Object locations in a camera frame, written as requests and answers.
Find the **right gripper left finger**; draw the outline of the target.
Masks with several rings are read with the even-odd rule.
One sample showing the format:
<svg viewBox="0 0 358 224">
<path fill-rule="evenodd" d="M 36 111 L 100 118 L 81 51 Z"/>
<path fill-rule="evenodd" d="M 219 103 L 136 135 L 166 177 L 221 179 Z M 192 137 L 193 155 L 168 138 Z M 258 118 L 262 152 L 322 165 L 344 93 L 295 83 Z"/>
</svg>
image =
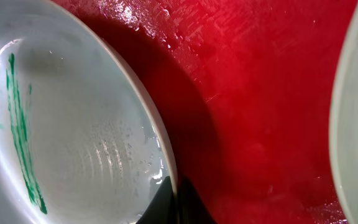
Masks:
<svg viewBox="0 0 358 224">
<path fill-rule="evenodd" d="M 150 205 L 136 224 L 176 224 L 177 210 L 169 177 L 164 178 Z"/>
</svg>

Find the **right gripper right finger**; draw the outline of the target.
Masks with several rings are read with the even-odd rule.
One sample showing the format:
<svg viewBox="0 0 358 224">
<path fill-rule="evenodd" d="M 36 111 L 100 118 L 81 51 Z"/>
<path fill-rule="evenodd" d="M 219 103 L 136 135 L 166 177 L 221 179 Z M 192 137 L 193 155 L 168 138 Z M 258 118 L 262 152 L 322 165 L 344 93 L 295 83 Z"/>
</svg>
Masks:
<svg viewBox="0 0 358 224">
<path fill-rule="evenodd" d="M 182 180 L 178 189 L 180 224 L 216 224 L 189 179 Z"/>
</svg>

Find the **white plate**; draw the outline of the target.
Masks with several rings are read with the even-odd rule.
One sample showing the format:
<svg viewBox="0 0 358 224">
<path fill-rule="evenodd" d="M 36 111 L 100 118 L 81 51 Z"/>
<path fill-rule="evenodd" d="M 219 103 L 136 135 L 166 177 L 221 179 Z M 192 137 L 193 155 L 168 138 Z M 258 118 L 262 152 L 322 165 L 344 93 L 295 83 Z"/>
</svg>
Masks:
<svg viewBox="0 0 358 224">
<path fill-rule="evenodd" d="M 341 50 L 329 117 L 329 158 L 349 223 L 358 223 L 358 3 Z"/>
<path fill-rule="evenodd" d="M 126 61 L 51 1 L 0 1 L 0 223 L 136 223 L 177 168 Z"/>
</svg>

